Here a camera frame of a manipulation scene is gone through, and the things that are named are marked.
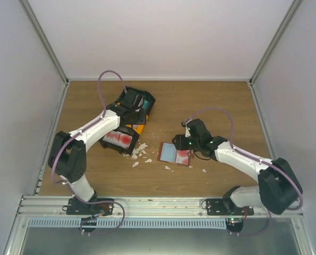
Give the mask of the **white red credit card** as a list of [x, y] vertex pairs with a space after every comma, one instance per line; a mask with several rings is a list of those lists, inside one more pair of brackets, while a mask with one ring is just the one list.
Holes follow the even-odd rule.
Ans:
[[175, 163], [188, 166], [190, 161], [190, 153], [191, 152], [189, 150], [177, 150]]

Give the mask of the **brown leather card holder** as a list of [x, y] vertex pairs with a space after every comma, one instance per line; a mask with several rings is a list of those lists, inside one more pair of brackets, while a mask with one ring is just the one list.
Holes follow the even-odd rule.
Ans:
[[[175, 146], [173, 144], [162, 142], [160, 144], [157, 160], [160, 162], [177, 164], [177, 163], [175, 163], [176, 151], [177, 151], [177, 149], [175, 148]], [[191, 152], [190, 153], [190, 161], [191, 161], [191, 159], [194, 157], [194, 155], [193, 155], [191, 150], [189, 150], [189, 151]]]

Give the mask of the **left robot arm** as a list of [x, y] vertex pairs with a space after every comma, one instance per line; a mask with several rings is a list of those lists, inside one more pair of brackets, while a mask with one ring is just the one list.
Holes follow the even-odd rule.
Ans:
[[99, 143], [130, 155], [155, 101], [148, 91], [125, 87], [118, 99], [103, 105], [103, 111], [93, 120], [69, 133], [60, 131], [55, 135], [48, 158], [51, 177], [58, 175], [61, 183], [69, 186], [84, 214], [97, 210], [96, 192], [86, 177], [88, 150]]

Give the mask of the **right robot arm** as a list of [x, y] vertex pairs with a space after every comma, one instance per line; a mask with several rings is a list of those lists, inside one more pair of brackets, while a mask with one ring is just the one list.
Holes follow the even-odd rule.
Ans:
[[177, 150], [199, 152], [206, 159], [227, 164], [256, 181], [256, 186], [235, 186], [223, 195], [223, 209], [227, 214], [235, 215], [243, 207], [263, 206], [280, 215], [303, 206], [303, 189], [287, 160], [258, 157], [226, 138], [214, 137], [200, 119], [182, 126], [185, 133], [172, 139]]

